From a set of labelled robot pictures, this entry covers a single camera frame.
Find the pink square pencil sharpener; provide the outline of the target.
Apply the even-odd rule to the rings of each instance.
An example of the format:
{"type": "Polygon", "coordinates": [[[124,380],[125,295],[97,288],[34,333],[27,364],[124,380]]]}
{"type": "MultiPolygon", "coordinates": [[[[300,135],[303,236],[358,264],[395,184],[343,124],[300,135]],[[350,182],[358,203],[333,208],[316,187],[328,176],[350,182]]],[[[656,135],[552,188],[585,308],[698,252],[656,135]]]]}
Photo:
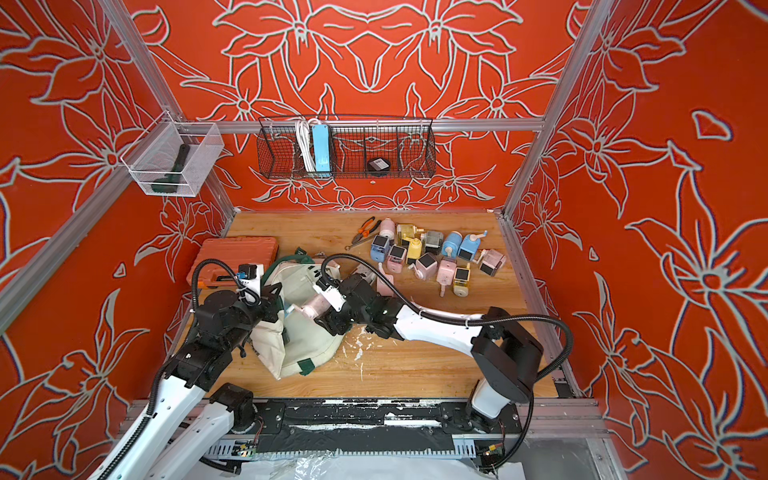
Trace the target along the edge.
{"type": "Polygon", "coordinates": [[[383,280],[381,277],[378,277],[376,280],[376,291],[378,294],[384,297],[394,297],[395,294],[393,290],[387,285],[387,282],[391,282],[394,277],[392,275],[385,274],[384,277],[386,280],[383,280]]]}

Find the grey white pencil sharpener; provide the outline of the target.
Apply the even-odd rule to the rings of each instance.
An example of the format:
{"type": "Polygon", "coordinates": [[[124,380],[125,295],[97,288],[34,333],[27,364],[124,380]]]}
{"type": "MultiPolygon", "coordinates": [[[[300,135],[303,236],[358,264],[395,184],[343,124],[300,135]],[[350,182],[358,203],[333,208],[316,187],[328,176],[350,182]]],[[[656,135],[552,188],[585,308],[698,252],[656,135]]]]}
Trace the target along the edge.
{"type": "Polygon", "coordinates": [[[365,265],[358,265],[353,273],[360,275],[368,284],[372,284],[377,279],[377,274],[365,265]]]}

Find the cream tote bag green handles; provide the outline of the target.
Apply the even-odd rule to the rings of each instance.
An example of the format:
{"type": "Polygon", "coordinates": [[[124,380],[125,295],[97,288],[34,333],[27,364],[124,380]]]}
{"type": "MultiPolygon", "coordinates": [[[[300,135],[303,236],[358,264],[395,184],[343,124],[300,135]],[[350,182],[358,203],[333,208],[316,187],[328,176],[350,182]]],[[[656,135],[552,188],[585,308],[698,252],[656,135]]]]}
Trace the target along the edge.
{"type": "Polygon", "coordinates": [[[281,284],[284,310],[275,324],[254,327],[250,343],[264,367],[277,380],[306,376],[331,360],[342,343],[342,335],[331,335],[316,320],[309,321],[299,308],[319,295],[313,285],[321,279],[318,258],[283,257],[265,274],[263,286],[281,284]]]}

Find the blue grey square sharpener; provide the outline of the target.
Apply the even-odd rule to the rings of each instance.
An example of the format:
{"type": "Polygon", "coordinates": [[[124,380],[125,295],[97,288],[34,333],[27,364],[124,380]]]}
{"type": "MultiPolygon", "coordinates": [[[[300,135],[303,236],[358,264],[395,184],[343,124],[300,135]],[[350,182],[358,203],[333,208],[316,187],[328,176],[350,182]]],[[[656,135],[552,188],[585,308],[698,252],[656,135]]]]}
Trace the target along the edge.
{"type": "Polygon", "coordinates": [[[391,239],[385,235],[376,235],[371,244],[370,257],[376,263],[384,263],[391,250],[391,239]]]}

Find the pink cube sharpener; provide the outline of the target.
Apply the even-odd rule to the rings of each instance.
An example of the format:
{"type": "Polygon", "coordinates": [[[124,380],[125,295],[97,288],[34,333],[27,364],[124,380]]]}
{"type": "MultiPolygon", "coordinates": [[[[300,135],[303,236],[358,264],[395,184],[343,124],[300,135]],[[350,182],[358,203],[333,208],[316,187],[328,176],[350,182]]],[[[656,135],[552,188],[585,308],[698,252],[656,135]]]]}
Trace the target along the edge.
{"type": "Polygon", "coordinates": [[[437,257],[431,252],[424,253],[415,261],[413,267],[417,279],[423,281],[433,279],[438,269],[437,257]]]}

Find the yellow tall pencil sharpener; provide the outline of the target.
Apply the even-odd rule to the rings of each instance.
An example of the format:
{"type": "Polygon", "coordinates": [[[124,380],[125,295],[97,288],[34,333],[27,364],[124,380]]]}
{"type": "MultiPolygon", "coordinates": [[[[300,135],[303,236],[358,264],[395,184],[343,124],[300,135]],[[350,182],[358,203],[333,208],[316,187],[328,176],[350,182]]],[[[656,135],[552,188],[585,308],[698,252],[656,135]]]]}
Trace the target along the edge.
{"type": "Polygon", "coordinates": [[[419,238],[408,238],[407,243],[407,262],[413,264],[423,255],[423,243],[419,238]]]}

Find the grey clear pencil sharpener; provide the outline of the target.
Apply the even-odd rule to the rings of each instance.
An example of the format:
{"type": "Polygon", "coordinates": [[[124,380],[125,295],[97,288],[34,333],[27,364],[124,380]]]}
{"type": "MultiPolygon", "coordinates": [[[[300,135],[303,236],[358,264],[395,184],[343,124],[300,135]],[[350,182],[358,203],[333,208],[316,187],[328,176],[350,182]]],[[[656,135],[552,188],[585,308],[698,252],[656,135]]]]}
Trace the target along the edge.
{"type": "Polygon", "coordinates": [[[444,234],[439,231],[430,230],[425,232],[422,236],[424,251],[434,255],[441,254],[443,241],[444,234]]]}

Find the yellow black square sharpener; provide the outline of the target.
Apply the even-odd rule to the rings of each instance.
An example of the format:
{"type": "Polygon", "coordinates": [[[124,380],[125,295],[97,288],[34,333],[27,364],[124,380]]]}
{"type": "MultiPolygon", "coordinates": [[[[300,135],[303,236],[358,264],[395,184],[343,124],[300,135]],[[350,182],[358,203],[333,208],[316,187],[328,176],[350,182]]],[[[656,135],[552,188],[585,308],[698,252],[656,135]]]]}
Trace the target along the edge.
{"type": "Polygon", "coordinates": [[[457,267],[454,273],[452,291],[461,298],[466,298],[469,295],[469,280],[471,270],[466,267],[457,267]]]}

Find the blue crank pencil sharpener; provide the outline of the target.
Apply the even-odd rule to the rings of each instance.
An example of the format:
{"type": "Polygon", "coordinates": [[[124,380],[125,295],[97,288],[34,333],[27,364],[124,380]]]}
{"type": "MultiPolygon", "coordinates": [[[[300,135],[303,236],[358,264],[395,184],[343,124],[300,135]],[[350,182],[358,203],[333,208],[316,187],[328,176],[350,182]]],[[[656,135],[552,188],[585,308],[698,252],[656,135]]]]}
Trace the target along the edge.
{"type": "Polygon", "coordinates": [[[459,246],[457,258],[465,262],[473,262],[480,249],[481,242],[487,234],[488,231],[484,231],[482,233],[473,233],[465,236],[459,246]]]}

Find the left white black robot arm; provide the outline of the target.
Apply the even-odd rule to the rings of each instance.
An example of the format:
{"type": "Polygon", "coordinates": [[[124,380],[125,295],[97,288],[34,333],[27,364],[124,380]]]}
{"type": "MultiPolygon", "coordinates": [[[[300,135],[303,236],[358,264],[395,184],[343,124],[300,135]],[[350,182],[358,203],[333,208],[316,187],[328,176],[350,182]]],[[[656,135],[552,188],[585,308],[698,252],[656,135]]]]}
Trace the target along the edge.
{"type": "Polygon", "coordinates": [[[196,327],[158,370],[146,407],[92,478],[183,479],[222,436],[251,428],[257,417],[252,393],[214,385],[254,327],[277,321],[281,290],[281,284],[252,280],[205,300],[194,291],[196,327]]]}

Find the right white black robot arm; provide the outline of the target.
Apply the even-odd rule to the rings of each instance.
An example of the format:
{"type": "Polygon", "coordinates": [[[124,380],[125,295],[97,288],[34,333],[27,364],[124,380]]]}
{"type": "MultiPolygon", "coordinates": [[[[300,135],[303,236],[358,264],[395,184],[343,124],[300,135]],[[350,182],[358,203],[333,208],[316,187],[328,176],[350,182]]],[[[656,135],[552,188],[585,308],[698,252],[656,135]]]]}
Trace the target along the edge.
{"type": "Polygon", "coordinates": [[[351,325],[360,324],[384,339],[425,342],[472,358],[482,379],[470,405],[483,417],[495,419],[508,404],[524,404],[534,398],[543,347],[499,308],[462,319],[457,314],[411,306],[398,296],[383,296],[360,274],[342,281],[319,277],[313,289],[329,304],[315,322],[332,335],[342,335],[351,325]]]}

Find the orange plastic tool case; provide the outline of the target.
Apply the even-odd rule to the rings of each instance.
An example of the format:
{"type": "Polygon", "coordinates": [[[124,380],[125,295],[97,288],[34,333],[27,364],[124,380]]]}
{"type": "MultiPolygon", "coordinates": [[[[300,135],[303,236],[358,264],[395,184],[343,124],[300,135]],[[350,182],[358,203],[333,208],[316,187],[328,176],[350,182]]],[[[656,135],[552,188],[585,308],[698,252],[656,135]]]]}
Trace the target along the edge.
{"type": "MultiPolygon", "coordinates": [[[[269,267],[276,259],[278,249],[278,240],[270,236],[207,239],[202,243],[187,274],[187,283],[192,285],[193,272],[205,259],[221,260],[237,273],[239,266],[244,264],[261,264],[265,268],[269,267]]],[[[197,286],[200,288],[232,286],[234,282],[225,274],[225,270],[220,266],[206,265],[198,276],[197,286]]]]}

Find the light blue box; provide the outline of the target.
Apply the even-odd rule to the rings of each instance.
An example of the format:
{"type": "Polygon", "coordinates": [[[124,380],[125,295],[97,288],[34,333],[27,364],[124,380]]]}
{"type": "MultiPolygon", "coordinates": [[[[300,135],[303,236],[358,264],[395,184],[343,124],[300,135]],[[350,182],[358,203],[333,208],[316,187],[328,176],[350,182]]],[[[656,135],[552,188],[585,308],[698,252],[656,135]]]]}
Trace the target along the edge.
{"type": "Polygon", "coordinates": [[[313,148],[315,157],[315,171],[319,174],[331,173],[330,159],[330,130],[324,124],[316,124],[312,127],[313,148]]]}

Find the orange handled pliers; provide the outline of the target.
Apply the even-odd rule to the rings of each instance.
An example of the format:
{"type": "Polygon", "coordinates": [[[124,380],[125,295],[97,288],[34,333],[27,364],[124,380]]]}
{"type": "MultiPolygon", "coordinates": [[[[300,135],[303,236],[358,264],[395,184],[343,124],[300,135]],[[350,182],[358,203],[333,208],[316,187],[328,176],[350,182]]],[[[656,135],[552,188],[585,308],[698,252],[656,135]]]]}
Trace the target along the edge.
{"type": "Polygon", "coordinates": [[[352,248],[368,240],[371,240],[375,233],[378,231],[381,223],[382,220],[377,219],[375,216],[367,218],[357,229],[357,233],[354,235],[350,243],[345,246],[345,249],[349,251],[352,248]]]}

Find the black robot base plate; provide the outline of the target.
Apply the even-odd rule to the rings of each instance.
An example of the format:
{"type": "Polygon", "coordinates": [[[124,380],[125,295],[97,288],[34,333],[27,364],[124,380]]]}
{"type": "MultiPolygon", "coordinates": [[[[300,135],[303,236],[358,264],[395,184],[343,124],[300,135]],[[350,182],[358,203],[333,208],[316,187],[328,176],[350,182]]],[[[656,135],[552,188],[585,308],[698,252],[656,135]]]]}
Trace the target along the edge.
{"type": "Polygon", "coordinates": [[[256,421],[229,433],[210,460],[256,461],[313,454],[473,459],[522,430],[518,410],[496,419],[470,411],[464,399],[258,399],[256,421]]]}

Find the clear acrylic wall bin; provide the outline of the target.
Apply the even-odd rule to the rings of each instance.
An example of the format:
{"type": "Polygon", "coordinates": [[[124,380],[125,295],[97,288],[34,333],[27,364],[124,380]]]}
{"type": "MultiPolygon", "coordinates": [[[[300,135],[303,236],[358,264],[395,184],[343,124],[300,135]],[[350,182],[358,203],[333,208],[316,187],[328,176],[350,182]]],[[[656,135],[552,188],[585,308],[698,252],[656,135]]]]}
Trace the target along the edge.
{"type": "Polygon", "coordinates": [[[181,122],[164,111],[126,148],[120,161],[144,194],[192,198],[200,193],[223,149],[224,140],[215,123],[181,122]],[[170,171],[183,143],[189,144],[191,150],[177,192],[154,193],[152,182],[170,171]]]}

